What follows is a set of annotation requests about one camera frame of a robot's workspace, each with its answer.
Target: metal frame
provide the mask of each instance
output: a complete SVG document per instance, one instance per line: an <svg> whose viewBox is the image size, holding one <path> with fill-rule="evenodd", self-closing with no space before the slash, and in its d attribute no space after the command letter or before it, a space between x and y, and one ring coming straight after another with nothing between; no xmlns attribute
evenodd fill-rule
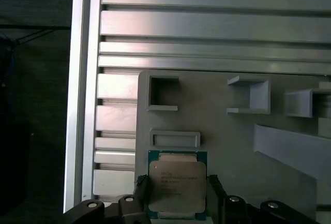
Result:
<svg viewBox="0 0 331 224"><path fill-rule="evenodd" d="M116 40L112 37L108 40L106 36L104 38L106 42L100 43L101 10L101 0L73 0L64 211L82 200L93 197L99 67L109 71L115 69L124 72L134 71L134 73L142 68L320 75L330 74L331 71L329 51L319 48L231 49L231 46L228 48L227 43L222 48L218 48L211 44L198 46L199 40L189 45L167 44L163 43L162 39L157 39L155 40L157 42L149 43L147 50L141 52L139 48L144 45L141 39L133 39L129 47L121 46L121 42L126 44L129 39ZM105 77L104 81L108 85L112 83L108 77ZM131 97L136 98L130 96L126 100L136 102L136 99ZM122 175L127 171L131 171L131 167L119 174Z"/></svg>
<svg viewBox="0 0 331 224"><path fill-rule="evenodd" d="M101 0L91 0L85 98L82 200L93 197L94 139L96 134L97 75Z"/></svg>
<svg viewBox="0 0 331 224"><path fill-rule="evenodd" d="M90 0L72 0L64 212L81 202Z"/></svg>

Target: dark background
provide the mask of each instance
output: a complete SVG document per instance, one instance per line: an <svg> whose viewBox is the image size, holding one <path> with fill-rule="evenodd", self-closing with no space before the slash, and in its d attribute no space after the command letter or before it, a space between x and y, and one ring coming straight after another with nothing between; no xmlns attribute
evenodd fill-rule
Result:
<svg viewBox="0 0 331 224"><path fill-rule="evenodd" d="M72 0L0 0L1 35L14 39L37 31L3 29L2 24L69 29L71 6ZM45 223L63 210L69 51L70 30L16 48L6 86L16 119L31 125L27 198L1 223Z"/></svg>

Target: metal bolt head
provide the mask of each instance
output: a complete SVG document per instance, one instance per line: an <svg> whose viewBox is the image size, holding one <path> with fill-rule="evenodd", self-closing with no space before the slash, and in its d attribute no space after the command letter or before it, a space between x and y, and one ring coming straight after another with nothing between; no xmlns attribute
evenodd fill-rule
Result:
<svg viewBox="0 0 331 224"><path fill-rule="evenodd" d="M269 203L268 203L268 207L271 207L271 208L278 208L278 205L277 205L277 203L275 203L275 202L269 202Z"/></svg>
<svg viewBox="0 0 331 224"><path fill-rule="evenodd" d="M97 206L97 204L94 203L94 202L91 202L91 203L88 205L88 207L96 207L96 206Z"/></svg>
<svg viewBox="0 0 331 224"><path fill-rule="evenodd" d="M238 202L239 198L238 197L230 197L231 202Z"/></svg>

